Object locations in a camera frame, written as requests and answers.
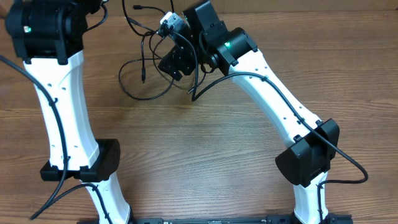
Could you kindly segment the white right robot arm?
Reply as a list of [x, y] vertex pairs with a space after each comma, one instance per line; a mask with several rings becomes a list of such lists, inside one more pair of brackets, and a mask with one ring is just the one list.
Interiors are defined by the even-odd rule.
[[277, 78], [248, 33], [240, 27], [228, 30], [211, 2], [198, 1], [182, 15], [166, 13], [159, 34], [175, 42], [159, 63], [163, 72], [179, 80], [208, 64], [240, 86], [274, 125], [285, 146], [275, 162], [294, 188], [292, 223], [331, 223], [322, 182], [336, 154], [338, 125], [306, 109]]

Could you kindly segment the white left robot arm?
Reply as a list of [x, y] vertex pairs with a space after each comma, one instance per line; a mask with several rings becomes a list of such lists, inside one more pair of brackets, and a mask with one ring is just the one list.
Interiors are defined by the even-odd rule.
[[57, 187], [44, 208], [64, 197], [62, 185], [74, 178], [89, 192], [99, 223], [132, 223], [116, 173], [119, 141], [94, 137], [83, 90], [86, 17], [103, 9], [103, 0], [15, 1], [5, 26], [23, 62], [16, 70], [35, 86], [49, 138], [50, 157], [40, 175]]

